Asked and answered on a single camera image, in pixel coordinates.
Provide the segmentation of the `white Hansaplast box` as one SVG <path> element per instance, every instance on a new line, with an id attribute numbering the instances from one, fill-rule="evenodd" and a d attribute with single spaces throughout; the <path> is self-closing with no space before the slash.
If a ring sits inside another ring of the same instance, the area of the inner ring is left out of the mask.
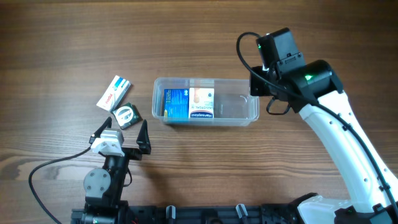
<path id="1" fill-rule="evenodd" d="M 189 118 L 214 118 L 214 94 L 213 88 L 189 89 Z"/>

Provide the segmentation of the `blue medicine box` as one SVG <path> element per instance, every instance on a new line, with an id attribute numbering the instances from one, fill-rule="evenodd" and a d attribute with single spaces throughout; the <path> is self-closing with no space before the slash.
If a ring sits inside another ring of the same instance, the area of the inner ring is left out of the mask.
<path id="1" fill-rule="evenodd" d="M 189 89 L 164 90 L 164 116 L 170 118 L 187 118 Z"/>

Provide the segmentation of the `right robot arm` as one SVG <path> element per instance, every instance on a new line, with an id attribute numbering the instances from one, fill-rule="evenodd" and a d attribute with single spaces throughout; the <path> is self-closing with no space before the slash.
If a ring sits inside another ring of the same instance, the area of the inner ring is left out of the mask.
<path id="1" fill-rule="evenodd" d="M 324 60 L 306 63 L 287 28 L 256 37 L 262 65 L 251 67 L 250 91 L 285 101 L 319 137 L 349 199 L 306 195 L 296 211 L 302 223 L 396 223 L 397 177 L 361 128 L 343 84 Z"/>

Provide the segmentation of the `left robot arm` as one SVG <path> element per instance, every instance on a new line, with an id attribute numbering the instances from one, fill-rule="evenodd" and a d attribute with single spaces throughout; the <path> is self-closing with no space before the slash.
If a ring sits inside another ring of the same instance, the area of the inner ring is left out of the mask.
<path id="1" fill-rule="evenodd" d="M 125 178 L 131 173 L 130 161 L 139 161 L 151 153 L 147 121 L 143 121 L 136 139 L 137 148 L 124 147 L 120 129 L 113 129 L 112 118 L 106 121 L 90 137 L 90 149 L 104 156 L 104 165 L 91 170 L 83 181 L 85 207 L 78 223 L 110 224 L 135 223 L 129 204 L 121 200 Z"/>

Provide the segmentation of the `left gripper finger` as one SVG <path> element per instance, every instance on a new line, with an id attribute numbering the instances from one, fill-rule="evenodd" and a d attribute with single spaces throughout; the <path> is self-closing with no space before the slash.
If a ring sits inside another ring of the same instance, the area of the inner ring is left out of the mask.
<path id="1" fill-rule="evenodd" d="M 112 127 L 112 118 L 108 117 L 105 122 L 90 136 L 89 143 L 93 144 L 96 138 L 99 138 L 101 133 L 106 129 L 106 128 L 111 128 Z"/>
<path id="2" fill-rule="evenodd" d="M 151 144 L 150 144 L 146 120 L 144 120 L 142 123 L 141 129 L 137 136 L 136 143 L 139 146 L 139 150 L 141 151 L 141 154 L 151 154 L 152 148 L 151 148 Z"/>

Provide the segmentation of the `white Panadol box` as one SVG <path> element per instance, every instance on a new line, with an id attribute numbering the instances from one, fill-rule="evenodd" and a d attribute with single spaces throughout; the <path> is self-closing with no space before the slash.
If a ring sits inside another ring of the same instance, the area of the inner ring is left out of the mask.
<path id="1" fill-rule="evenodd" d="M 124 98 L 130 86 L 130 81 L 116 75 L 96 105 L 108 112 L 112 112 Z"/>

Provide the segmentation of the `green Zam-Buk box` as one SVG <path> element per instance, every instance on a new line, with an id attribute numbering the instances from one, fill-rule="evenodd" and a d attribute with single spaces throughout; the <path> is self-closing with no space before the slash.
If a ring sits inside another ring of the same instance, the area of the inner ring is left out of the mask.
<path id="1" fill-rule="evenodd" d="M 115 109 L 112 114 L 116 118 L 121 129 L 126 129 L 142 120 L 138 110 L 131 103 Z"/>

